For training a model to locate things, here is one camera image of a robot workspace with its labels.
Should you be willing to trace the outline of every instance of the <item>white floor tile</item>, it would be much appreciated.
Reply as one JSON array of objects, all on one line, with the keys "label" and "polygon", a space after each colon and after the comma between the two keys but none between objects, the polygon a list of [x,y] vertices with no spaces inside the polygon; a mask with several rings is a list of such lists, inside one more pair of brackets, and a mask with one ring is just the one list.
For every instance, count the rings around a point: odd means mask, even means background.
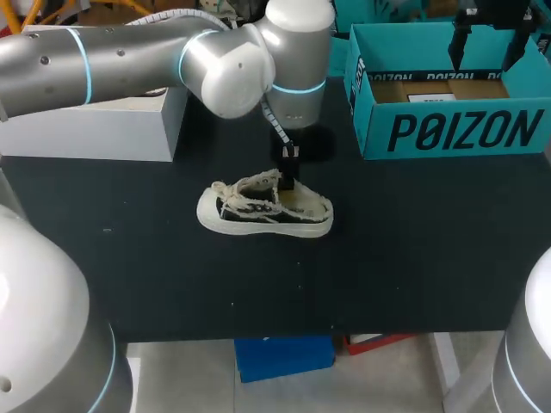
[{"label": "white floor tile", "polygon": [[233,413],[232,340],[142,344],[137,413]]},{"label": "white floor tile", "polygon": [[236,372],[235,413],[442,413],[441,403],[425,337],[279,379],[242,384]]}]

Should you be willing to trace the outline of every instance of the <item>black table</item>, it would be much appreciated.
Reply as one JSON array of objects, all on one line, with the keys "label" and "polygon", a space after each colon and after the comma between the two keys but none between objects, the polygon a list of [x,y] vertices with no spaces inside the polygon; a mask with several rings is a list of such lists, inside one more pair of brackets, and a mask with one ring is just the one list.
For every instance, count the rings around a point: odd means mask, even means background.
[{"label": "black table", "polygon": [[197,222],[212,181],[272,168],[258,110],[227,121],[190,102],[173,164],[6,157],[3,170],[121,340],[504,329],[551,246],[546,158],[364,161],[340,79],[321,119],[337,154],[301,180],[333,201],[322,239]]}]

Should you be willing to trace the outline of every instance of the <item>canvas sneaker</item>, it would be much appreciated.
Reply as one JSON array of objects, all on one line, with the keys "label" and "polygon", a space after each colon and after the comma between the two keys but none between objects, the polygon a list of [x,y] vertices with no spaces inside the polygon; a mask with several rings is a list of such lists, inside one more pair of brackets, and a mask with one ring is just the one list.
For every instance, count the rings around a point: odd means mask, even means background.
[{"label": "canvas sneaker", "polygon": [[316,238],[333,224],[329,200],[294,182],[281,191],[279,170],[243,178],[233,185],[215,182],[197,204],[199,222],[211,231],[228,235],[271,232],[293,237]]}]

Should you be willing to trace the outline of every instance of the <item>blue box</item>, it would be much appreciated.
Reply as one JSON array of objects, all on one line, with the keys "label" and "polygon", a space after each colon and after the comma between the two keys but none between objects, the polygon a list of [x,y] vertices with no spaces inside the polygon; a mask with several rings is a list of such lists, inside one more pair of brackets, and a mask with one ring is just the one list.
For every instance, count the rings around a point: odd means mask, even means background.
[{"label": "blue box", "polygon": [[348,33],[353,24],[408,22],[422,0],[333,0],[337,31]]},{"label": "blue box", "polygon": [[[451,23],[352,28],[346,94],[366,159],[543,152],[551,133],[551,66],[533,41],[502,73],[513,32],[473,26],[461,70],[448,55]],[[501,79],[509,98],[378,103],[369,80]]]},{"label": "blue box", "polygon": [[331,367],[335,350],[330,337],[235,340],[241,381],[250,383]]}]

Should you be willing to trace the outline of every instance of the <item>cable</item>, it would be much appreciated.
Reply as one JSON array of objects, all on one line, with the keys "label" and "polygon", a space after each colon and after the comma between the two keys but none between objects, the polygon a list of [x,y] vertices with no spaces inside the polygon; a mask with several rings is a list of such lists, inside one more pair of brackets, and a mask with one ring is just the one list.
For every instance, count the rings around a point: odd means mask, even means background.
[{"label": "cable", "polygon": [[203,10],[196,10],[196,9],[172,9],[172,10],[160,11],[152,15],[141,17],[138,20],[134,20],[133,22],[129,22],[128,25],[137,26],[140,24],[152,24],[156,22],[161,22],[163,20],[174,19],[178,17],[186,17],[186,16],[200,17],[201,19],[211,21],[212,23],[220,27],[222,30],[230,30],[230,28],[226,24],[224,24],[224,22],[220,20],[218,17],[210,15]]}]

